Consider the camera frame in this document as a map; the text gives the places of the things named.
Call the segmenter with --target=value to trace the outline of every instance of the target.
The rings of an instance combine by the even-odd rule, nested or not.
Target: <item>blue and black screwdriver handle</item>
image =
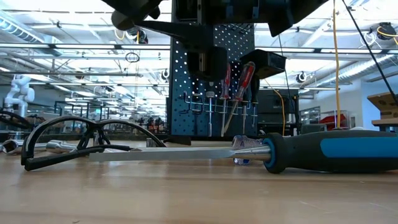
[[[398,136],[363,130],[324,131],[293,137],[270,133],[266,169],[278,174],[293,167],[325,172],[382,172],[398,169]]]

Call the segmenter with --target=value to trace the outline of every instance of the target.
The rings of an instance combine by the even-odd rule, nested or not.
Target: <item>blue pegboard panel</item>
[[[242,65],[239,58],[254,50],[254,28],[252,24],[222,24],[214,26],[215,46],[228,50],[231,64],[231,87],[229,94],[233,98],[241,75]],[[205,94],[208,82],[199,80],[187,70],[187,51],[183,45],[172,39],[170,53],[170,106],[168,111],[169,134],[176,136],[208,136],[209,100]],[[221,83],[215,83],[215,94],[212,102],[212,136],[221,136],[223,100],[220,99]],[[233,101],[228,101],[226,120],[231,112]],[[242,106],[238,105],[228,132],[224,136],[235,136],[243,133]],[[252,107],[247,114],[252,114]],[[257,136],[257,119],[252,127],[252,116],[246,117],[245,135]]]

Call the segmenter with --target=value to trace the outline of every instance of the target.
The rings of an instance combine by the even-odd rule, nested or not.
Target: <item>screwdriver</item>
[[[256,65],[253,62],[248,62],[243,66],[242,74],[239,78],[239,83],[238,83],[238,92],[235,94],[234,97],[235,103],[232,107],[231,114],[229,115],[228,122],[224,127],[224,133],[228,130],[229,124],[232,120],[233,113],[235,112],[238,103],[243,100],[243,94],[249,86],[249,83],[251,81],[255,69]]]
[[[248,103],[249,103],[249,99],[248,99],[248,89],[244,92],[243,94],[243,100],[242,100],[242,107],[243,107],[243,112],[242,112],[242,117],[243,117],[243,131],[242,134],[244,134],[244,130],[246,127],[246,116],[248,115],[246,113],[246,111],[248,110]]]
[[[208,123],[208,136],[211,137],[212,135],[212,123],[211,123],[211,114],[212,114],[212,107],[213,102],[212,99],[215,97],[214,93],[214,82],[209,82],[208,91],[206,92],[206,97],[209,99],[209,123]]]
[[[229,84],[231,84],[231,65],[227,63],[227,70],[225,79],[221,81],[221,97],[223,100],[223,125],[221,127],[221,137],[224,137],[224,125],[225,125],[225,114],[226,114],[226,100],[229,100]]]
[[[254,128],[256,125],[256,106],[259,103],[259,99],[257,97],[257,94],[259,93],[260,90],[260,78],[255,75],[250,83],[250,90],[251,90],[251,104],[253,105],[253,122],[251,124],[251,127]]]

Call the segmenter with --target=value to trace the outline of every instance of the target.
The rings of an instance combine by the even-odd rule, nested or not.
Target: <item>workbench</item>
[[[288,169],[275,175],[258,161],[236,166],[232,159],[97,163],[88,158],[26,172],[19,156],[0,154],[0,217],[1,223],[29,224],[396,224],[397,174]]]

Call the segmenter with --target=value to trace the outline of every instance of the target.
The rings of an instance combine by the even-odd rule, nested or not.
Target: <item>red screwdriver handle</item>
[[[227,70],[225,79],[221,81],[221,99],[230,99],[229,97],[229,85],[231,84],[231,65],[227,63]]]
[[[250,84],[255,69],[256,65],[253,62],[248,62],[243,66],[242,74],[241,77],[239,78],[238,92],[235,94],[236,101],[243,100],[243,94]]]

